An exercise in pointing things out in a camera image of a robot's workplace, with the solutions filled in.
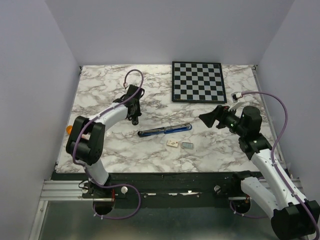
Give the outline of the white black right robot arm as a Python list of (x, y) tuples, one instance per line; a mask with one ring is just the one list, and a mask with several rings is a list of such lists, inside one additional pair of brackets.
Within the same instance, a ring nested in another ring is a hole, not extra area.
[(258, 108), (246, 106), (241, 116), (229, 106), (218, 105), (213, 111), (199, 115), (211, 128), (218, 121), (217, 129), (228, 128), (238, 135), (239, 147), (259, 169), (268, 187), (264, 187), (249, 171), (235, 173), (230, 191), (251, 197), (270, 219), (273, 232), (280, 240), (293, 240), (315, 234), (320, 238), (318, 220), (320, 206), (296, 187), (275, 155), (268, 140), (261, 134), (262, 116)]

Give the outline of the white staple box sleeve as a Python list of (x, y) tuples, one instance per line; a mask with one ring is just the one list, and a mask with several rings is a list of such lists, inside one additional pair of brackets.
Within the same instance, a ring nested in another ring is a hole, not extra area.
[(174, 140), (168, 140), (166, 145), (169, 147), (177, 148), (179, 146), (179, 142)]

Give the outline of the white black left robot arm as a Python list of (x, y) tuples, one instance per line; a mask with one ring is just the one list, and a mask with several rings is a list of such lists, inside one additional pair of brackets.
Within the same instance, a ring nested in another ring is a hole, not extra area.
[(129, 120), (136, 126), (142, 115), (140, 99), (144, 93), (144, 89), (131, 84), (126, 94), (114, 100), (107, 109), (91, 117), (78, 116), (73, 122), (66, 152), (72, 156), (73, 163), (83, 167), (89, 180), (95, 183), (93, 191), (101, 198), (111, 191), (107, 182), (109, 173), (101, 160), (105, 132), (122, 120)]

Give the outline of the staple tray with staples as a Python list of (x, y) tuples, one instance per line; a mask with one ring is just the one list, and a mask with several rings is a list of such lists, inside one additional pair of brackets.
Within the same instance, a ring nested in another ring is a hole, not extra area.
[(181, 147), (183, 149), (189, 149), (192, 150), (194, 148), (194, 145), (191, 142), (182, 142)]

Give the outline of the blue and black stapler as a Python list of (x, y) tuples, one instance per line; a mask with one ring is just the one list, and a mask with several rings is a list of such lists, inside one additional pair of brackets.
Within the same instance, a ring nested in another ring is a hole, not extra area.
[(159, 127), (149, 130), (141, 130), (137, 133), (139, 137), (148, 137), (152, 135), (159, 135), (159, 134), (172, 134), (172, 133), (179, 133), (190, 131), (192, 129), (192, 125), (190, 123), (187, 124), (180, 124), (174, 126), (167, 126), (167, 127)]

